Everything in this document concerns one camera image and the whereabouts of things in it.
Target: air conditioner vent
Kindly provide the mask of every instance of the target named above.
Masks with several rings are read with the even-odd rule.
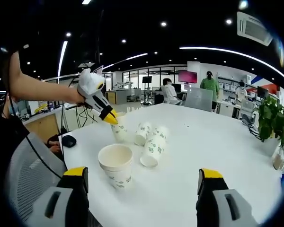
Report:
[[[237,34],[239,36],[252,39],[265,46],[271,43],[273,39],[271,34],[258,19],[242,12],[238,12],[237,16]]]

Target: green shirt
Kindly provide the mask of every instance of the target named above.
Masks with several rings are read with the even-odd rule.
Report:
[[[205,78],[202,80],[200,88],[213,91],[213,102],[217,102],[217,96],[219,95],[219,85],[213,78]]]

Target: white paper cup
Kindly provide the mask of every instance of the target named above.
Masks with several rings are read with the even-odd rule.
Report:
[[[114,133],[117,142],[124,142],[128,138],[127,129],[124,126],[124,115],[125,113],[118,113],[118,124],[112,124],[111,128]]]
[[[100,150],[98,160],[113,187],[128,188],[132,181],[133,152],[127,146],[121,144],[106,146]]]
[[[149,122],[140,123],[135,136],[135,144],[144,146],[149,133],[151,132],[151,124]]]
[[[144,146],[144,153],[140,158],[142,165],[146,167],[155,167],[158,165],[161,155],[166,148],[166,138],[169,131],[166,127],[155,128]]]

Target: pink monitor screen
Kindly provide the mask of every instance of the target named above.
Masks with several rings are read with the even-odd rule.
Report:
[[[197,83],[197,73],[188,71],[179,71],[179,82]]]

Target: face mask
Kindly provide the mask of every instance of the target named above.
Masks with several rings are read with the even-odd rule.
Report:
[[[14,100],[12,100],[12,104],[13,104],[13,107],[15,109],[15,112],[17,113],[18,112],[18,103],[16,103]],[[13,108],[11,107],[11,104],[9,104],[9,114],[14,115]]]

